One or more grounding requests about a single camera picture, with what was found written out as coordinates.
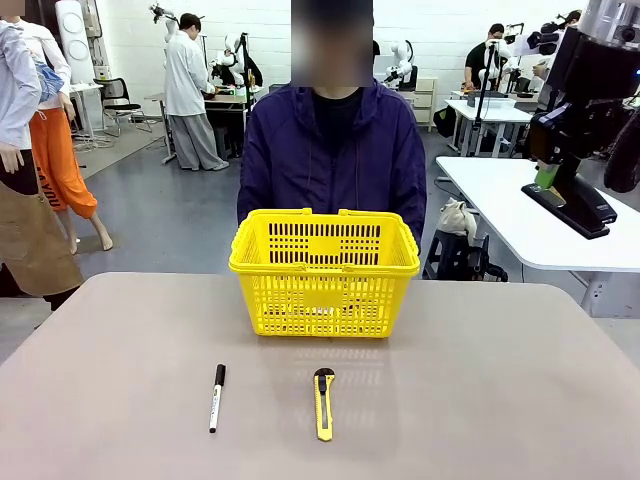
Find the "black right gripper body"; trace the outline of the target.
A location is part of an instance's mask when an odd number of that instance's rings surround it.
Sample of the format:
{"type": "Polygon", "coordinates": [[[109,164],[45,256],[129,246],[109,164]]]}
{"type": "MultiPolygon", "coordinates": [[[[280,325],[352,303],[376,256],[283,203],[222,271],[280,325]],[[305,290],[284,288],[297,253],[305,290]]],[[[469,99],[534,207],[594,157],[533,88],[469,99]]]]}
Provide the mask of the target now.
{"type": "Polygon", "coordinates": [[[546,84],[572,102],[631,97],[639,87],[639,50],[602,43],[569,28],[546,84]]]}

